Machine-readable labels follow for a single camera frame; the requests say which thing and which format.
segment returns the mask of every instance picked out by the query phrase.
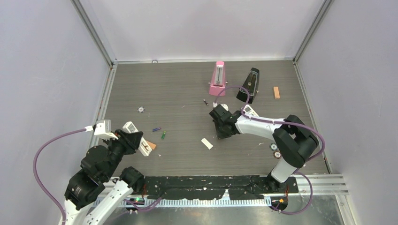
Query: black tape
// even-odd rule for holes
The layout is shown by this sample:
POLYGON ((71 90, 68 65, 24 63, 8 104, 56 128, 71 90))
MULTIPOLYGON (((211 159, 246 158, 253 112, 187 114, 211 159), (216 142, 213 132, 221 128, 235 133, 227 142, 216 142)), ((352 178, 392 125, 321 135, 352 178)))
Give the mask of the black tape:
POLYGON ((289 193, 298 193, 296 178, 289 177, 286 188, 273 192, 267 186, 266 177, 260 176, 176 176, 145 177, 146 193, 149 199, 179 200, 220 199, 228 190, 231 200, 263 199, 262 194, 277 193, 283 195, 289 187, 289 193))

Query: white eraser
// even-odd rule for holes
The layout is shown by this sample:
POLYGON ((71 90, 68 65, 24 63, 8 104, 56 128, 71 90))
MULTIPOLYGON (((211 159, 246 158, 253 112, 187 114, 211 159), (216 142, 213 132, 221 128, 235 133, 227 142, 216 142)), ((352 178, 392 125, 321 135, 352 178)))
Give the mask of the white eraser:
POLYGON ((206 146, 208 149, 211 149, 211 148, 213 147, 213 145, 212 145, 206 138, 203 138, 203 139, 202 139, 202 143, 205 144, 205 146, 206 146))

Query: orange wooden block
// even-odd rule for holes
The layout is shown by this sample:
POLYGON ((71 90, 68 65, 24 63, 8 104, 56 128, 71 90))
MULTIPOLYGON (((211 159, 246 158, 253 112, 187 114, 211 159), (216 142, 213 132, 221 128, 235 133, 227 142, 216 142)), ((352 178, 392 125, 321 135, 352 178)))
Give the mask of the orange wooden block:
POLYGON ((146 142, 148 143, 149 147, 151 147, 152 150, 155 150, 156 144, 149 142, 149 141, 146 141, 146 142))
POLYGON ((279 88, 274 87, 274 97, 275 99, 280 99, 281 97, 279 96, 279 88))

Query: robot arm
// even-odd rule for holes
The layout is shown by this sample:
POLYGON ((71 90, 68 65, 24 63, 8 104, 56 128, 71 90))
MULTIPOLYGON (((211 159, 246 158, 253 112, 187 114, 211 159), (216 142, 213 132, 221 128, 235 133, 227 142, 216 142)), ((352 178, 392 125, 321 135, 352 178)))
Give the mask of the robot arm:
POLYGON ((122 157, 134 154, 140 147, 143 133, 129 134, 122 130, 113 133, 110 132, 110 121, 103 120, 96 125, 94 135, 104 139, 108 147, 98 145, 90 148, 81 161, 82 169, 69 180, 65 191, 65 225, 103 224, 126 196, 133 191, 141 191, 145 183, 139 171, 133 167, 124 169, 113 190, 87 215, 122 157))
MULTIPOLYGON (((286 119, 259 117, 249 105, 244 107, 244 112, 250 117, 304 124, 294 115, 286 119)), ((209 114, 213 118, 218 139, 236 134, 252 134, 275 141, 282 157, 269 175, 271 186, 275 184, 280 187, 295 170, 304 165, 319 144, 315 135, 304 128, 251 120, 244 117, 241 111, 232 114, 222 105, 217 105, 209 114)))

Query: wood grain surface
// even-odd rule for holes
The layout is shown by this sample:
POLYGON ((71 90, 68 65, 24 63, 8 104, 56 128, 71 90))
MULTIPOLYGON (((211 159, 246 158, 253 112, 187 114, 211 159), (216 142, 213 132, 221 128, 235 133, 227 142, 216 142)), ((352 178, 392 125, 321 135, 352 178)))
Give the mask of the wood grain surface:
MULTIPOLYGON (((227 86, 242 85, 252 67, 260 70, 259 93, 252 104, 257 114, 268 118, 294 114, 312 126, 291 61, 226 62, 227 86), (279 87, 278 100, 274 99, 274 86, 279 87)), ((132 121, 144 132, 144 138, 157 147, 148 157, 139 151, 124 156, 115 176, 128 166, 146 176, 247 175, 268 174, 272 170, 278 160, 272 156, 270 140, 254 135, 217 139, 208 114, 215 98, 208 93, 213 69, 214 62, 118 65, 106 119, 112 121, 113 130, 132 121), (145 107, 144 113, 137 112, 140 106, 145 107), (162 129, 152 132, 157 127, 162 129), (202 138, 214 147, 207 149, 202 138)), ((243 105, 236 99, 237 91, 227 90, 219 100, 231 112, 243 105)), ((321 157, 307 163, 301 171, 327 172, 321 157)))

